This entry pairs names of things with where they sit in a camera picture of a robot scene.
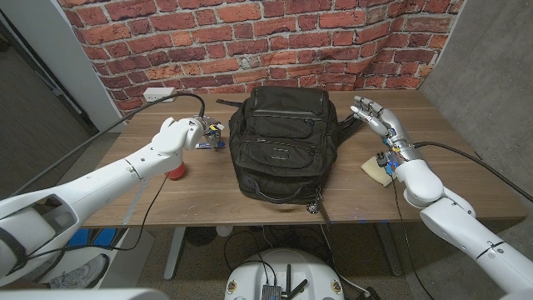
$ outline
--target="white wall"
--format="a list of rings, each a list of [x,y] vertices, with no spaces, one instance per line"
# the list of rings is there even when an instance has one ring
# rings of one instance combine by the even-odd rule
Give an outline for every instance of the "white wall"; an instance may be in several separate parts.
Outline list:
[[[56,0],[2,0],[0,9],[98,129],[121,117]]]

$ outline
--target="wooden tabletop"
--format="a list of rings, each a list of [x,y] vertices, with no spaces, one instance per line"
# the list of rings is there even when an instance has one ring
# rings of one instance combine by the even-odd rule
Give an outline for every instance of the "wooden tabletop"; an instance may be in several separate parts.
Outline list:
[[[355,95],[364,96],[390,108],[401,120],[414,142],[444,143],[467,153],[473,149],[418,91],[330,92],[339,119],[350,113]],[[218,98],[241,102],[249,94],[202,95],[206,116],[227,125],[237,110],[215,103]],[[179,97],[138,113],[127,125],[100,166],[124,158],[148,144],[168,117],[187,118],[197,114],[199,103]],[[222,131],[227,143],[229,129]],[[361,128],[338,149],[338,158],[325,187],[324,206],[334,223],[397,222],[400,220],[392,185],[383,187],[368,177],[361,165],[377,152],[386,151],[380,138],[368,126]],[[521,219],[527,211],[510,189],[483,167],[453,152],[437,147],[421,151],[447,188],[471,203],[480,219]],[[322,223],[320,214],[311,215],[304,205],[276,205],[244,196],[238,188],[229,148],[185,150],[186,174],[167,180],[150,211],[147,226],[214,226]],[[84,227],[140,226],[150,202],[163,183],[164,175],[152,177],[145,187],[139,184],[95,213]],[[402,197],[405,185],[397,184],[404,220],[420,220],[419,210]]]

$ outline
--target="brick wall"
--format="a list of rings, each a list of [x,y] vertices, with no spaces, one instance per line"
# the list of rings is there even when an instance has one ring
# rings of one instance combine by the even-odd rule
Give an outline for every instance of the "brick wall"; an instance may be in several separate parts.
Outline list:
[[[121,112],[148,87],[418,88],[462,0],[58,0]]]

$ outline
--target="black strap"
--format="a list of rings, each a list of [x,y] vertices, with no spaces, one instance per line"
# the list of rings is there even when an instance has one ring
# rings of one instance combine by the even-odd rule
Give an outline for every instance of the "black strap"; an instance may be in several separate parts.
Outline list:
[[[233,106],[236,108],[239,108],[242,105],[242,102],[233,102],[233,101],[227,101],[227,100],[222,100],[222,99],[217,99],[216,102],[220,104],[226,104],[229,106]]]
[[[351,113],[344,121],[337,124],[336,146],[339,147],[361,126],[362,120],[356,119]]]

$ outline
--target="red object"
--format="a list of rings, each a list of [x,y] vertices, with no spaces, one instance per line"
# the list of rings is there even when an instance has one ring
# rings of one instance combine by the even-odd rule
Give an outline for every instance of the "red object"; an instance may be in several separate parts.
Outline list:
[[[182,165],[179,166],[178,168],[175,168],[173,169],[172,171],[170,171],[168,173],[168,177],[171,179],[171,180],[177,180],[179,179],[181,176],[183,176],[183,174],[185,173],[185,163],[182,162]]]

